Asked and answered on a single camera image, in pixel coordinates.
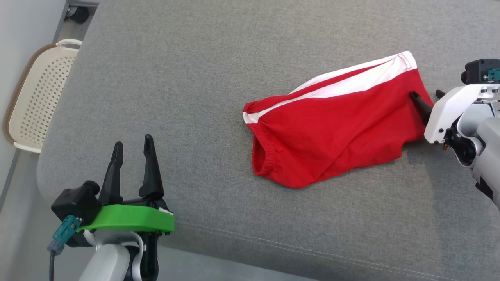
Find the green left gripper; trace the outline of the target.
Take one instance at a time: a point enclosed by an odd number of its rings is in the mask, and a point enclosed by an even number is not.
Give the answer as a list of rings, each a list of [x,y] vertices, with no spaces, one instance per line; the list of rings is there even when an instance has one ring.
[[[146,199],[162,199],[164,197],[164,187],[155,143],[151,135],[145,135],[143,149],[145,172],[143,185],[139,189],[139,196]],[[116,142],[98,198],[104,207],[102,207],[91,224],[81,225],[77,231],[174,232],[174,215],[163,208],[156,209],[148,206],[117,204],[123,202],[123,198],[120,196],[120,169],[122,165],[123,143]]]

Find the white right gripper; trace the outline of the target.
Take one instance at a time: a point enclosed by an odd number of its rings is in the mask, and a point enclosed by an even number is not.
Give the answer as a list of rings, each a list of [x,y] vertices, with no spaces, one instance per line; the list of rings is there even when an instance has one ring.
[[[437,101],[433,106],[424,101],[416,91],[409,97],[416,108],[425,128],[424,137],[429,143],[444,143],[445,131],[478,99],[494,98],[499,92],[498,84],[465,85],[446,92],[437,89]]]

